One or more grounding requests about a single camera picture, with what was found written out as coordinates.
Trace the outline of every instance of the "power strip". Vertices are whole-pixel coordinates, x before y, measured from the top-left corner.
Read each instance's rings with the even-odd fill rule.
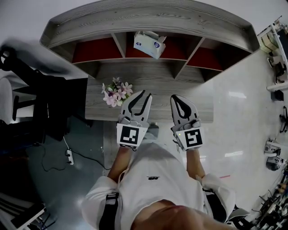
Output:
[[[73,160],[73,156],[72,156],[72,151],[70,149],[67,150],[67,157],[69,160],[69,164],[73,165],[74,164],[74,160]]]

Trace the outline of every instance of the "wooden desk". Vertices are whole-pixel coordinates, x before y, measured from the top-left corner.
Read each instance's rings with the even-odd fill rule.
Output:
[[[97,78],[88,78],[86,91],[85,118],[94,120],[116,121],[120,114],[119,106],[111,108],[103,101],[102,83],[111,84],[112,76],[119,76],[124,82],[133,84],[133,91],[146,90],[145,95],[134,107],[140,111],[149,93],[153,100],[149,113],[149,122],[173,122],[170,107],[170,97],[178,94],[192,101],[199,112],[203,123],[213,122],[213,84],[212,81],[203,84],[203,78],[196,69],[183,72],[178,80],[173,79],[165,66],[167,63],[125,62],[102,64]]]

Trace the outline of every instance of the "red shelf backing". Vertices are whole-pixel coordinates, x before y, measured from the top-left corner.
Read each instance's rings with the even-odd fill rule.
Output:
[[[113,38],[80,42],[76,45],[72,63],[122,58]]]
[[[214,50],[202,47],[198,48],[187,65],[223,71]]]
[[[183,39],[167,37],[164,44],[166,45],[166,48],[160,58],[187,60]],[[134,41],[132,39],[128,39],[126,46],[126,58],[152,58],[142,51],[135,49],[133,45]]]

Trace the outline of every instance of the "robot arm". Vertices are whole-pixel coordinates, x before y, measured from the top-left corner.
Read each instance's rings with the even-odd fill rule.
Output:
[[[142,98],[145,90],[134,93],[126,99],[122,105],[121,113],[118,116],[117,143],[120,147],[137,149],[149,127],[147,122],[152,95],[149,94],[144,102],[140,113],[133,113],[133,106]]]
[[[196,106],[178,95],[171,96],[170,104],[175,125],[171,130],[182,151],[200,148],[204,143],[204,130]]]

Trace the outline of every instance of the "gray floor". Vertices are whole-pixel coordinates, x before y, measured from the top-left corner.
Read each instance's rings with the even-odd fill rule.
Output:
[[[65,139],[73,151],[104,162],[103,122],[94,121],[92,128],[89,128],[72,117],[71,131]],[[68,161],[64,154],[67,149],[64,141],[58,142],[47,137],[44,146],[46,148],[43,161],[45,169],[64,168],[65,162]],[[45,172],[41,166],[44,148],[30,147],[27,149],[27,154],[35,187],[51,213],[51,220],[57,219],[49,229],[91,229],[82,218],[80,204],[99,176],[103,174],[103,168],[95,161],[73,154],[73,166],[67,164],[63,171],[52,169]]]

